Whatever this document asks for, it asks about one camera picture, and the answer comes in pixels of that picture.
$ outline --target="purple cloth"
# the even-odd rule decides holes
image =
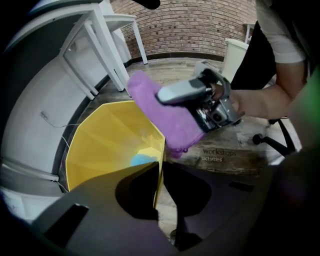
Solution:
[[[138,107],[164,135],[166,147],[173,157],[181,157],[183,152],[187,152],[204,136],[205,133],[185,107],[158,102],[155,95],[161,85],[152,81],[143,71],[136,71],[127,87]]]

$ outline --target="brick wall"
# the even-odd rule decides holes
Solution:
[[[149,10],[131,0],[111,1],[114,13],[137,17],[146,55],[194,52],[225,55],[225,38],[244,41],[244,22],[256,21],[255,0],[161,0]],[[131,26],[122,29],[132,58],[140,56]]]

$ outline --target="yellow bin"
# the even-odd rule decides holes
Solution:
[[[156,157],[159,176],[165,137],[134,101],[101,105],[76,130],[65,165],[69,190],[103,174],[130,167],[136,154]]]

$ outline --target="white trash bin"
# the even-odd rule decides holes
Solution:
[[[222,75],[231,83],[248,49],[248,44],[235,39],[225,39],[226,51]]]

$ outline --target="white cable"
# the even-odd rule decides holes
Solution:
[[[66,192],[69,192],[68,190],[66,190],[66,188],[61,183],[59,183],[59,181],[57,181],[57,180],[51,180],[51,181],[58,183]]]
[[[46,121],[49,125],[51,125],[54,128],[63,128],[63,127],[67,127],[67,126],[78,126],[78,125],[81,125],[81,123],[72,123],[72,124],[66,124],[66,125],[63,125],[63,126],[55,126],[52,123],[50,123],[47,119],[43,118],[43,120]]]
[[[67,140],[66,140],[63,136],[61,136],[61,138],[65,141],[65,144],[66,144],[66,145],[68,146],[68,148],[70,149],[70,146],[69,146]]]

